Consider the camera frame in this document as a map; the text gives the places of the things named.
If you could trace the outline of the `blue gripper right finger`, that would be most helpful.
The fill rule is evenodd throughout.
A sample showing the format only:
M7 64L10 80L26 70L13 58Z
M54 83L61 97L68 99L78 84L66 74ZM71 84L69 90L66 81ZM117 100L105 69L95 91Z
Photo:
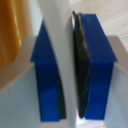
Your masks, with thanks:
M73 17L79 117L128 128L128 52L117 36L104 34L95 14Z

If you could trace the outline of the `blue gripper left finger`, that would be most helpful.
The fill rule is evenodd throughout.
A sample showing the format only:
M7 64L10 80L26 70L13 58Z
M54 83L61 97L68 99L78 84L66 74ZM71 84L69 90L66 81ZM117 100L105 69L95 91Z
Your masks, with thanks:
M13 63L0 71L0 128L66 128L57 63L46 31L26 37Z

